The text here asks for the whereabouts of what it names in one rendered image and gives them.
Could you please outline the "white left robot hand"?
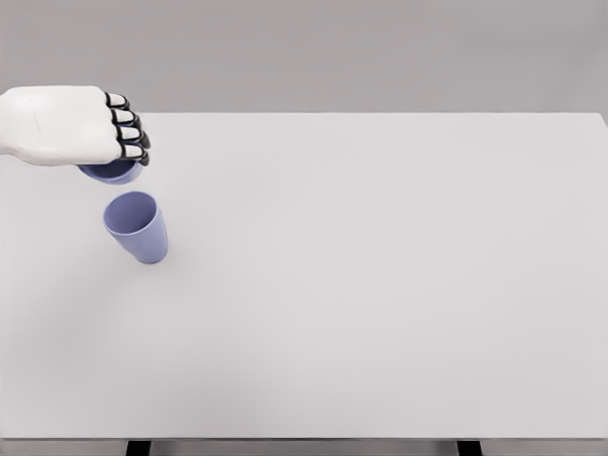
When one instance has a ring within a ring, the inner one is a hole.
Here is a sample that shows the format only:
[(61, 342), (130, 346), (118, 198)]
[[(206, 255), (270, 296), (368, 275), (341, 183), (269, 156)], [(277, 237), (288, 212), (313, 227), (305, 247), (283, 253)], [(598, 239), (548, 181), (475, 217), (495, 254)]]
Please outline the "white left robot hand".
[(0, 155), (39, 166), (150, 162), (140, 116), (95, 85), (18, 86), (0, 95)]

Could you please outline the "blue plastic cup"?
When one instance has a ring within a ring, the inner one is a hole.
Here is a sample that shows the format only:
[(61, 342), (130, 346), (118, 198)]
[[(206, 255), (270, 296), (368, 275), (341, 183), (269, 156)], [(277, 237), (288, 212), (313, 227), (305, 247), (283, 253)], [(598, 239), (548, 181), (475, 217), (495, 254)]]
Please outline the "blue plastic cup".
[(113, 199), (104, 209), (103, 223), (106, 231), (141, 263), (158, 263), (168, 253), (162, 210), (147, 193), (130, 191)]
[(115, 160), (107, 164), (79, 165), (87, 176), (110, 185), (123, 185), (134, 181), (143, 171), (138, 161)]

